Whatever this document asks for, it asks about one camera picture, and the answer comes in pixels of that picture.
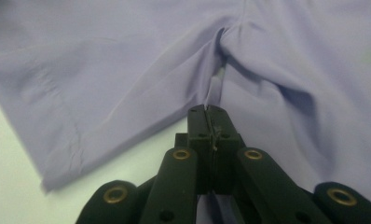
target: purple garment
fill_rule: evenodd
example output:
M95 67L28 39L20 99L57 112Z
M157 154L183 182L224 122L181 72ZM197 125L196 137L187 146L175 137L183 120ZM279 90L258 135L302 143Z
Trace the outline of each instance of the purple garment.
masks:
M0 104L48 190L213 104L371 200L371 0L0 1Z

